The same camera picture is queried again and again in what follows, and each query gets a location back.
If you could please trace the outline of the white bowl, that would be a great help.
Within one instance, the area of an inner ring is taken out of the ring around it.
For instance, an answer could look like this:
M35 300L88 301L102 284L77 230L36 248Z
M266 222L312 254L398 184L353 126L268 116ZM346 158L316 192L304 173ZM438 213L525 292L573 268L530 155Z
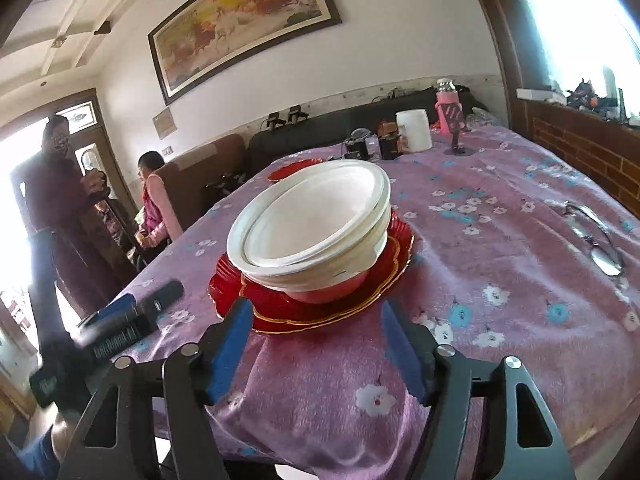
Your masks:
M390 212L390 177L373 162L339 159L294 172L234 220L227 255L245 275L271 278L356 245Z

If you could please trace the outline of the beige bowl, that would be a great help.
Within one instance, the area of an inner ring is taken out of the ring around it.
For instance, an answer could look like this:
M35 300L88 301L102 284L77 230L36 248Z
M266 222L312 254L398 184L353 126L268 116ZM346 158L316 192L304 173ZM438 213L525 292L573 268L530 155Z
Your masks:
M273 276L259 276L256 271L244 270L242 274L252 282L279 292L308 292L346 282L374 266L385 248L391 216L392 208L387 205L381 219L355 244L332 249L328 258L306 269Z

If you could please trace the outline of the seated person in pink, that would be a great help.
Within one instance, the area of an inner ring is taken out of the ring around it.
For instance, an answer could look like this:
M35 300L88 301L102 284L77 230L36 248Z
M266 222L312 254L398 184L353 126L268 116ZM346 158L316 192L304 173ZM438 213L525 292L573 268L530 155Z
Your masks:
M137 232L137 241L144 249L165 246L183 234L165 183L157 173L164 165L163 156L156 151L146 152L138 160L138 173L142 180L143 221Z

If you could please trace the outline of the pink bowl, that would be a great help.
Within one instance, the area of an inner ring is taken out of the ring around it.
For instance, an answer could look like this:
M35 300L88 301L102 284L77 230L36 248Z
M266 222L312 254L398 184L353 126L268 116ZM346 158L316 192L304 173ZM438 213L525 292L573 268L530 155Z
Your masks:
M286 290L286 296L304 304L326 304L327 302L342 299L354 292L366 280L369 271L362 271L348 280L334 284L329 287L316 290L305 290L304 292L294 292Z

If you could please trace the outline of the purple floral tablecloth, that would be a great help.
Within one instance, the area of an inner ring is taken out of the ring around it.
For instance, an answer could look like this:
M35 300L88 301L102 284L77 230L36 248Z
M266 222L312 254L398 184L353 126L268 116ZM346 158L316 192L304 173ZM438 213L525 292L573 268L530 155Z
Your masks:
M590 177L505 128L384 164L414 234L390 289L410 318L473 359L517 356L574 463L639 414L639 223ZM564 204L592 209L623 256L603 274ZM250 337L231 390L208 412L221 452L322 479L401 479L427 409L387 359L380 308L318 330Z

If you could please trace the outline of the standing person dark clothes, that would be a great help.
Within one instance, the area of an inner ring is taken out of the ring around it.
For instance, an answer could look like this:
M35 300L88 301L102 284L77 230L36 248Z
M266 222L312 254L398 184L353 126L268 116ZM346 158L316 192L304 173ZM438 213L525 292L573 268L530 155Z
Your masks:
M52 259L70 304L81 318L109 304L136 276L127 253L113 240L96 204L111 194L100 170L83 174L70 146L70 124L54 115L42 148L18 180L25 185L28 225L53 232Z

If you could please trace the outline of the small red glass plate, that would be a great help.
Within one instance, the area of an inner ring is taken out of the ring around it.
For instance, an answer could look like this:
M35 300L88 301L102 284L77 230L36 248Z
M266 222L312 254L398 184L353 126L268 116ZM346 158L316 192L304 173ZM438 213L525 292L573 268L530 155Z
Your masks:
M279 182L289 176L292 176L292 174L295 174L299 170L322 164L322 162L322 158L296 160L296 162L290 162L289 164L274 170L271 174L268 174L267 180L269 182Z

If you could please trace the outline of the eyeglasses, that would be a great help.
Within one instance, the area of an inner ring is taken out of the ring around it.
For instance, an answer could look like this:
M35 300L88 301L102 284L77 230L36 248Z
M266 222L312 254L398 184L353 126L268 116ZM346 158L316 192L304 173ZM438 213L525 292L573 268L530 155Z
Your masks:
M609 278L623 275L623 256L613 243L610 230L592 209L566 202L563 218L570 230L588 246L588 256L603 274Z

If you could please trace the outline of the black sofa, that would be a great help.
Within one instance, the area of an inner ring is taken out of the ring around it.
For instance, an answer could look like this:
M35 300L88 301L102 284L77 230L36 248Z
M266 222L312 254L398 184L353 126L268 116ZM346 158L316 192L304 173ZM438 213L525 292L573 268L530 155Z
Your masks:
M408 96L343 108L273 131L259 131L248 144L246 172L254 176L285 155L340 144L357 128L377 132L381 122L393 122L396 114L403 110L426 110L428 121L434 124L439 120L435 104L436 90L428 87Z

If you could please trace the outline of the dark jar red label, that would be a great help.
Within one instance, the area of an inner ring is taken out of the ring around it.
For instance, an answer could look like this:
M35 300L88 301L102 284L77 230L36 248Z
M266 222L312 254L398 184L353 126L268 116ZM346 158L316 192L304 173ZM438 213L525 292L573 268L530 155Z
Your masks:
M400 156L399 136L397 133L378 136L378 147L381 158L384 160L394 160Z

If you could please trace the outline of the black phone stand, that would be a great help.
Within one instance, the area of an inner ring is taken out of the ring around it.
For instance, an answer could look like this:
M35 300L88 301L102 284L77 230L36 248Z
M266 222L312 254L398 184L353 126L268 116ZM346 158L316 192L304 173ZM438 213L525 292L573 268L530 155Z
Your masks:
M466 128L462 106L460 103L436 103L436 110L440 117L440 125L447 126L450 134L450 148L447 155L470 156L475 153L472 148L460 142L462 131Z

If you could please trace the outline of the pink water bottle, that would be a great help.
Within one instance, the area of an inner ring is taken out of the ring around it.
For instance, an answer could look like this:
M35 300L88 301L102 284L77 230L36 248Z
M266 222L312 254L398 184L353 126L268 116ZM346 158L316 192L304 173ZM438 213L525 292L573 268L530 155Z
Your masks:
M449 78L436 81L436 112L440 130L449 134L451 126L459 127L463 118L459 95L454 82Z

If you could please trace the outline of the framed horse painting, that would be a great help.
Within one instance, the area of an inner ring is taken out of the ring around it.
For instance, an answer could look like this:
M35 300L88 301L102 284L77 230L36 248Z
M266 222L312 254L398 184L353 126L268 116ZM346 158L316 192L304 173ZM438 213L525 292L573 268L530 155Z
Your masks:
M148 36L164 102L276 44L341 21L334 0L188 0Z

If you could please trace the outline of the window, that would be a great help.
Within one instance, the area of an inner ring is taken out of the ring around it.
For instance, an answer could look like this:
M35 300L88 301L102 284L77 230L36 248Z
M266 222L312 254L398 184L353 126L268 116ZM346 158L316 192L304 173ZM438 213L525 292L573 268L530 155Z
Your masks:
M598 96L623 91L639 119L639 26L620 0L524 0L547 65L547 84L568 93L582 81Z

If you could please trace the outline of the wall plaque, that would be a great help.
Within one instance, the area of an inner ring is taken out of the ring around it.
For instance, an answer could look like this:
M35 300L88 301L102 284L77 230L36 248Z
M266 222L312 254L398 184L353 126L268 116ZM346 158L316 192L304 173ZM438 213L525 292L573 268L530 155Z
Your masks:
M153 126L160 140L166 138L177 130L174 116L169 107L164 108L160 113L152 118Z

